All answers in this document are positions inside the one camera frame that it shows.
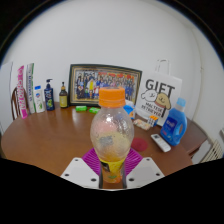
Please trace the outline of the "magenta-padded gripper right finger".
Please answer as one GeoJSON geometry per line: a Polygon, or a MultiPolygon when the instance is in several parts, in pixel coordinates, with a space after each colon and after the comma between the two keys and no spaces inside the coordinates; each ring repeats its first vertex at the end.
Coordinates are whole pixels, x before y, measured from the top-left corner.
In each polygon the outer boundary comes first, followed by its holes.
{"type": "Polygon", "coordinates": [[[151,157],[142,157],[131,149],[124,162],[123,187],[140,188],[164,177],[151,157]]]}

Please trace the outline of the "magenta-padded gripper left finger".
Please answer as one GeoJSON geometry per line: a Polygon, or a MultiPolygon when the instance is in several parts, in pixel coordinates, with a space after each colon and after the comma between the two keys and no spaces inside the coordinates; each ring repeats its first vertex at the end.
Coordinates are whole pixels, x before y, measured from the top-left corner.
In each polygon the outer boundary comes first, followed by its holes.
{"type": "Polygon", "coordinates": [[[100,189],[103,181],[95,150],[90,149],[82,158],[74,157],[61,177],[84,188],[100,189]]]}

